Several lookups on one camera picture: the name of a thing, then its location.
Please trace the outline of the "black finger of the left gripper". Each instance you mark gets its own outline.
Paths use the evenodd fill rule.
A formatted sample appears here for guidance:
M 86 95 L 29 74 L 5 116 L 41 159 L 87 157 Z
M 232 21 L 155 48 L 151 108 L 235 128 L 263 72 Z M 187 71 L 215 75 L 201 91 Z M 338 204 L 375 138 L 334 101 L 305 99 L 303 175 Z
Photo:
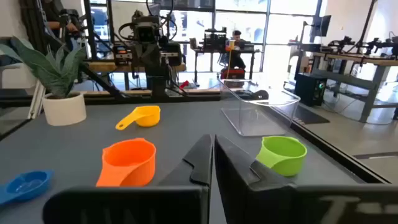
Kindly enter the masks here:
M 170 75 L 168 56 L 165 54 L 168 52 L 167 49 L 157 45 L 158 55 L 159 55 L 159 65 L 156 69 L 157 77 L 168 77 Z
M 155 60 L 152 59 L 152 54 L 155 52 L 155 45 L 143 45 L 141 61 L 145 66 L 146 75 L 154 75 Z

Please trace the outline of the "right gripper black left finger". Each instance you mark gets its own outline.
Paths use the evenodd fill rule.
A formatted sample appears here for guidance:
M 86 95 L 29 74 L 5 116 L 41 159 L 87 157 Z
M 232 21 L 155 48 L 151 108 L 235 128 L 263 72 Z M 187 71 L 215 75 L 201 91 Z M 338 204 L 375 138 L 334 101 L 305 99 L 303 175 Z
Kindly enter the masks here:
M 157 185 L 78 187 L 50 197 L 44 223 L 208 223 L 213 140 L 205 134 Z

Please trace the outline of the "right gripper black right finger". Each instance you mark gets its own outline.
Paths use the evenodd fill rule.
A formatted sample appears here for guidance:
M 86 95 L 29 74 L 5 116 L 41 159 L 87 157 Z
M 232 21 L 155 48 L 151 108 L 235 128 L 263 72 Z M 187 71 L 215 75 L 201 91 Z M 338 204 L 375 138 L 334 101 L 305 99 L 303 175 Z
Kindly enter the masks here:
M 228 223 L 397 223 L 395 185 L 297 185 L 224 136 L 215 169 Z

